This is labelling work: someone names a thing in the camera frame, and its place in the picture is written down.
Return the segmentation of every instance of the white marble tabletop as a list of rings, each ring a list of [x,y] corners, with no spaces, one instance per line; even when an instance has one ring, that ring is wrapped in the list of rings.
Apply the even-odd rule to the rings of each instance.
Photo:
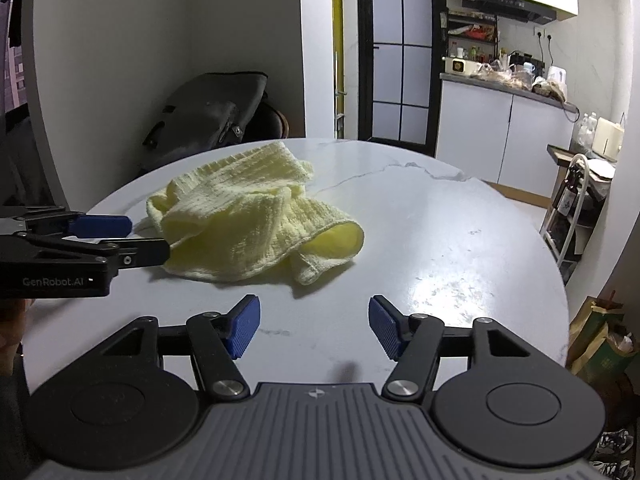
[[[107,335],[138,316],[161,325],[194,314],[227,312],[245,294],[262,305],[260,328],[236,361],[258,382],[360,381],[380,388],[394,363],[367,322],[383,294],[406,314],[425,312],[451,326],[492,317],[564,364],[568,311],[555,261],[523,213],[487,184],[418,153],[357,140],[289,139],[314,165],[309,195],[351,214],[365,232],[352,264],[299,285],[268,272],[246,282],[211,284],[159,267],[121,270],[106,298],[38,300],[30,310],[24,363],[33,390]],[[238,153],[241,145],[201,153],[117,190],[94,214],[145,217],[146,197],[174,176]],[[449,358],[437,383],[461,371]],[[194,384],[188,358],[165,367]]]

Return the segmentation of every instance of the black bag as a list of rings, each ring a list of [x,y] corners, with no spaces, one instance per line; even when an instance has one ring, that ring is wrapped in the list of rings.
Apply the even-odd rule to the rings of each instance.
[[[262,72],[234,72],[202,74],[180,86],[142,142],[140,174],[240,143],[266,85]]]

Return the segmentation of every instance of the circular mount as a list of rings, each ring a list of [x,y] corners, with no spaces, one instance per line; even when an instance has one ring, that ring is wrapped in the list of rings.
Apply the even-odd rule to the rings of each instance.
[[[87,470],[146,463],[191,430],[198,399],[160,368],[130,364],[63,370],[39,387],[25,425],[48,458]]]
[[[559,465],[591,449],[604,408],[590,387],[551,361],[527,366],[529,358],[490,359],[434,396],[431,415],[454,446],[516,468]]]

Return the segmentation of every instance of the glass door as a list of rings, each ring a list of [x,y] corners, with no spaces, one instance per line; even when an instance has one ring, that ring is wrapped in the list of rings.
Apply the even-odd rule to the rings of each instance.
[[[446,0],[360,0],[360,9],[358,138],[433,155]]]

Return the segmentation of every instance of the knitted cloth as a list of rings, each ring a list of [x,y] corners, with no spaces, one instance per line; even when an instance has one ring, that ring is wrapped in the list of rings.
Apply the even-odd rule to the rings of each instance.
[[[339,209],[305,196],[311,163],[272,142],[174,178],[146,201],[171,245],[164,268],[178,276],[235,282],[288,259],[308,285],[351,260],[364,231]]]

